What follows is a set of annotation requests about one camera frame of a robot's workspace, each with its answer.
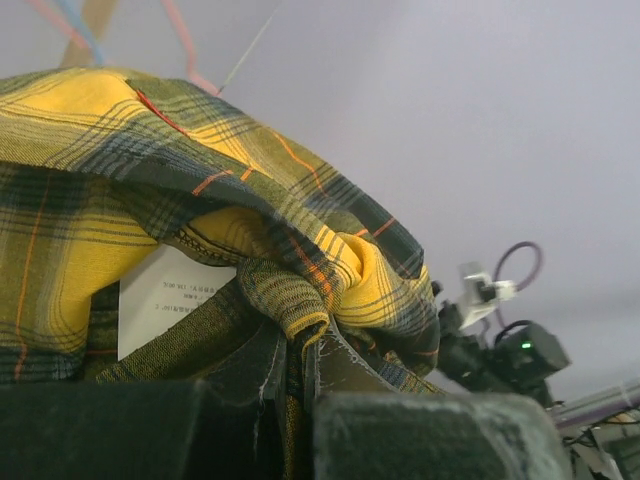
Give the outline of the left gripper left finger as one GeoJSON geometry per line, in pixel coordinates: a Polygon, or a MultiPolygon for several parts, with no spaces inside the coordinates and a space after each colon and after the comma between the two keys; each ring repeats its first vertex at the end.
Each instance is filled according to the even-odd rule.
{"type": "Polygon", "coordinates": [[[4,479],[279,479],[287,342],[271,324],[200,380],[1,389],[4,479]]]}

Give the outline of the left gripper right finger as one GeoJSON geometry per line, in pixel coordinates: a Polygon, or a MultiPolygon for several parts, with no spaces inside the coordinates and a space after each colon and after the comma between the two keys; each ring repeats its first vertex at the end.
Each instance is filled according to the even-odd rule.
{"type": "Polygon", "coordinates": [[[336,325],[307,358],[317,479],[569,479],[552,421],[515,395],[402,393],[336,325]]]}

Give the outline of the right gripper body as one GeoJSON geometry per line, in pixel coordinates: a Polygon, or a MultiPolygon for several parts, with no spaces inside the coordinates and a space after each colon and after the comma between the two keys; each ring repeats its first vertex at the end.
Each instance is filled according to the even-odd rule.
{"type": "Polygon", "coordinates": [[[500,379],[487,363],[486,343],[460,329],[456,302],[445,300],[438,312],[440,345],[437,369],[466,390],[499,390],[500,379]]]}

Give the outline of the yellow plaid shirt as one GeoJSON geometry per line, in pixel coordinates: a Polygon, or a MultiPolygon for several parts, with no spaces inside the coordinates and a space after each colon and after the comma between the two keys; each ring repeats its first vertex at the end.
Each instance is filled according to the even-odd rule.
{"type": "Polygon", "coordinates": [[[423,249],[329,163],[184,80],[98,67],[2,80],[3,384],[197,378],[264,319],[290,346],[289,479],[302,364],[331,324],[394,388],[435,392],[423,249]],[[235,277],[117,359],[116,284],[161,246],[235,277]]]}

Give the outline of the pink wire hanger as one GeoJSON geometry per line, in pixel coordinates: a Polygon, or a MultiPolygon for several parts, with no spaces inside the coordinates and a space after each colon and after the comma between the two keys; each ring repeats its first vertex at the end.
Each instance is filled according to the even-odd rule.
{"type": "MultiPolygon", "coordinates": [[[[84,1],[80,10],[70,1],[31,0],[26,1],[26,4],[67,38],[67,47],[60,62],[61,68],[106,64],[100,39],[108,29],[118,1],[84,1]]],[[[195,45],[175,2],[161,1],[160,4],[184,51],[188,80],[214,96],[219,95],[221,90],[197,71],[195,45]]]]}

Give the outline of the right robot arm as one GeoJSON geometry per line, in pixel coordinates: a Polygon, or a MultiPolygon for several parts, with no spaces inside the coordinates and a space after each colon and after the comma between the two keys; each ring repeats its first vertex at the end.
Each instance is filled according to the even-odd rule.
{"type": "Polygon", "coordinates": [[[464,333],[512,298],[509,282],[468,281],[456,301],[443,301],[438,369],[473,393],[509,393],[536,401],[551,417],[572,462],[599,479],[639,476],[639,381],[633,378],[574,401],[553,397],[549,378],[569,367],[559,339],[531,320],[503,327],[487,341],[464,333]]]}

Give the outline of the aluminium rail frame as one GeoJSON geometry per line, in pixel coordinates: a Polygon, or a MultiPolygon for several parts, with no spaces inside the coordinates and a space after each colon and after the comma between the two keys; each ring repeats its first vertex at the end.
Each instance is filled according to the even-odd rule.
{"type": "Polygon", "coordinates": [[[628,381],[549,410],[555,425],[572,429],[592,425],[639,407],[639,380],[628,381]]]}

